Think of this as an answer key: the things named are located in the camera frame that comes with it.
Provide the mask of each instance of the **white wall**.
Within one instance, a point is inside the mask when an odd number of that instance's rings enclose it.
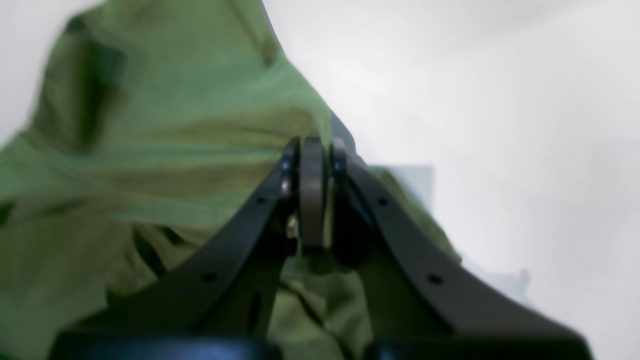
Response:
[[[0,3],[0,140],[51,41],[96,1]],[[433,211],[596,358],[640,359],[640,2],[265,0],[370,163],[435,170]]]

